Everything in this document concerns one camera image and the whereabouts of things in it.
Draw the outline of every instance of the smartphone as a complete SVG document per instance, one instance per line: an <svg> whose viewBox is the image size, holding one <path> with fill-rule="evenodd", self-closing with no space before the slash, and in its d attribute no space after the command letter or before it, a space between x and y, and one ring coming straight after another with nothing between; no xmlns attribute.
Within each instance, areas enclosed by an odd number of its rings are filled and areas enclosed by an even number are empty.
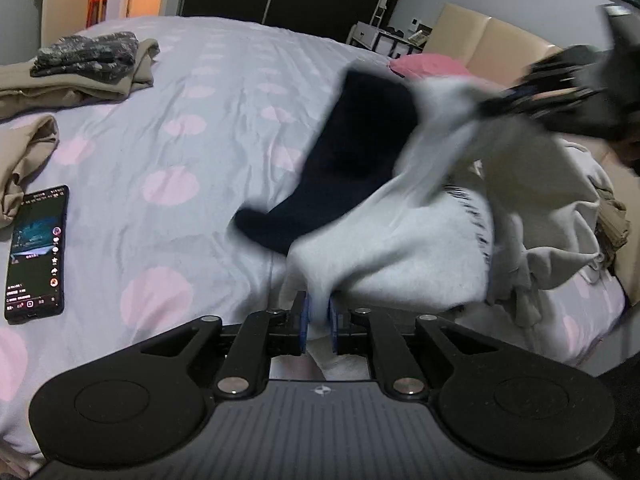
<svg viewBox="0 0 640 480"><path fill-rule="evenodd" d="M64 309L67 186L27 194L14 219L4 292L4 318L18 323Z"/></svg>

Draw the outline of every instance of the beige headboard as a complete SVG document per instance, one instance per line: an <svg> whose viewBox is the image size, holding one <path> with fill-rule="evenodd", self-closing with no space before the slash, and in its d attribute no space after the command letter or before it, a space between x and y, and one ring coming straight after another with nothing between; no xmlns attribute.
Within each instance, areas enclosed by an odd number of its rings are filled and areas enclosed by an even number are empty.
<svg viewBox="0 0 640 480"><path fill-rule="evenodd" d="M444 54L468 70L505 87L521 78L527 66L560 49L526 30L474 10L446 4L424 52ZM622 166L603 141L567 136L586 146L613 182L616 198L624 202L631 236L616 258L616 274L632 304L640 301L640 179Z"/></svg>
<svg viewBox="0 0 640 480"><path fill-rule="evenodd" d="M510 23L446 4L424 52L445 54L478 77L512 86L526 67L560 49Z"/></svg>

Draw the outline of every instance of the gray camouflage cloth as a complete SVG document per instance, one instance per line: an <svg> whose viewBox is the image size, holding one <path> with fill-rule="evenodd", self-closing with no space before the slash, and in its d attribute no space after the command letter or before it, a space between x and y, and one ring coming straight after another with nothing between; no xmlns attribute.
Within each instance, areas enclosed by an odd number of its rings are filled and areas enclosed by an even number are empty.
<svg viewBox="0 0 640 480"><path fill-rule="evenodd" d="M138 40L133 32L96 38L65 36L38 51L31 76L76 73L101 81L115 81L135 63Z"/></svg>

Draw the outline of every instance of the black sock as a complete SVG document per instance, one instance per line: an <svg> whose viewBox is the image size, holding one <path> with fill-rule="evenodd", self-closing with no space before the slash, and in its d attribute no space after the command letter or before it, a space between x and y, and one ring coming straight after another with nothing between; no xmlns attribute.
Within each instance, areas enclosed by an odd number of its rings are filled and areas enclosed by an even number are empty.
<svg viewBox="0 0 640 480"><path fill-rule="evenodd" d="M294 192L268 213L240 208L235 226L287 254L297 238L337 220L388 182L417 124L402 80L349 69Z"/></svg>

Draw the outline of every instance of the gray cloth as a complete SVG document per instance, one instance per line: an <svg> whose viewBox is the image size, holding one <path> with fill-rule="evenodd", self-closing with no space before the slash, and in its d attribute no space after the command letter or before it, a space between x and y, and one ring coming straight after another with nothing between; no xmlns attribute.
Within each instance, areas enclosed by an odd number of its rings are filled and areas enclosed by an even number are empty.
<svg viewBox="0 0 640 480"><path fill-rule="evenodd" d="M472 80L427 78L412 90L424 119L398 176L292 245L281 306L308 290L310 319L323 327L334 290L416 312L515 291L516 323L534 325L538 290L563 284L598 255L597 193L536 123L482 120L477 105L489 94ZM481 181L467 169L476 160ZM451 174L454 193L443 189Z"/></svg>
<svg viewBox="0 0 640 480"><path fill-rule="evenodd" d="M96 38L65 36L38 51L31 75L80 74L115 81L133 69L138 45L133 32L114 32Z"/></svg>

